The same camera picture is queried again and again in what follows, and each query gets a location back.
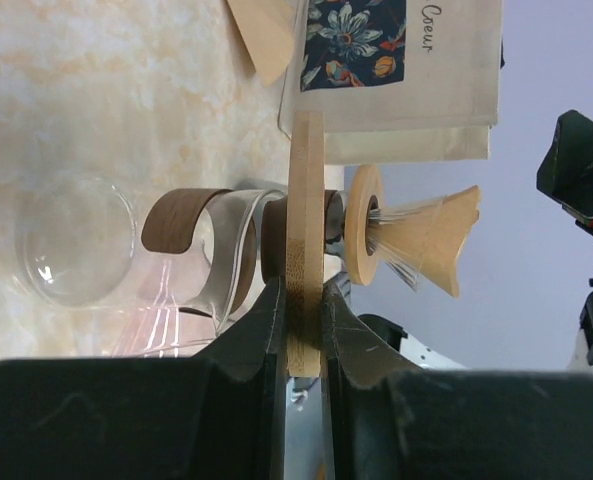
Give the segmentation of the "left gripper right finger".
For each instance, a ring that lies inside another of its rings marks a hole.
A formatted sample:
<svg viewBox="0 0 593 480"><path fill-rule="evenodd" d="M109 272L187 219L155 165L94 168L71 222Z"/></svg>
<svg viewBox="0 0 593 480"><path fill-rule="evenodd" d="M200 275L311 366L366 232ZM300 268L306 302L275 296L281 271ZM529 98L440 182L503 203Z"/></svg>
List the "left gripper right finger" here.
<svg viewBox="0 0 593 480"><path fill-rule="evenodd" d="M593 479L593 375L425 370L325 287L329 479Z"/></svg>

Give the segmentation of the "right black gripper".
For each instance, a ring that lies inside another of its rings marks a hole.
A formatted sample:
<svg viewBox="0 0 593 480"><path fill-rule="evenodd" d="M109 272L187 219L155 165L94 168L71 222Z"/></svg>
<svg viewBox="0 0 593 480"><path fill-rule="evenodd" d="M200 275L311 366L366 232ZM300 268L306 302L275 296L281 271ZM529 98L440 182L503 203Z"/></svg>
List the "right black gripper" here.
<svg viewBox="0 0 593 480"><path fill-rule="evenodd" d="M593 121L576 110L557 119L552 144L536 176L536 188L593 228Z"/></svg>

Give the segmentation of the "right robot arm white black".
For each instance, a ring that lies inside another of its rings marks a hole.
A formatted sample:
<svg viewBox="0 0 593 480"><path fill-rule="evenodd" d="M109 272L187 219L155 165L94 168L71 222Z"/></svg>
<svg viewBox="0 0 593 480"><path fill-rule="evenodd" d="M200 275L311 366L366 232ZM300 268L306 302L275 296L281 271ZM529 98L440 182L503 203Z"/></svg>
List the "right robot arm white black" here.
<svg viewBox="0 0 593 480"><path fill-rule="evenodd" d="M536 188L593 237L593 120L576 110L558 117L551 146L537 171ZM381 205L382 190L378 167L357 169L345 217L352 282L370 284L378 264L385 263L410 288L425 278L458 297L457 265L479 219L480 187L399 206ZM570 366L593 372L593 278L589 285Z"/></svg>

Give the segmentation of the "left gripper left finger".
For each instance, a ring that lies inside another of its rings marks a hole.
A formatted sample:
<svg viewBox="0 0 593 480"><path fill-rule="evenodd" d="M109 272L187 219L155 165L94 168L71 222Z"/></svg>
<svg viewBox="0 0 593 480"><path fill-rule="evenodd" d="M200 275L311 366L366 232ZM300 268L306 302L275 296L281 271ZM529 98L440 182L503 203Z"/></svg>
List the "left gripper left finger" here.
<svg viewBox="0 0 593 480"><path fill-rule="evenodd" d="M0 479L279 479L286 285L183 358L0 361Z"/></svg>

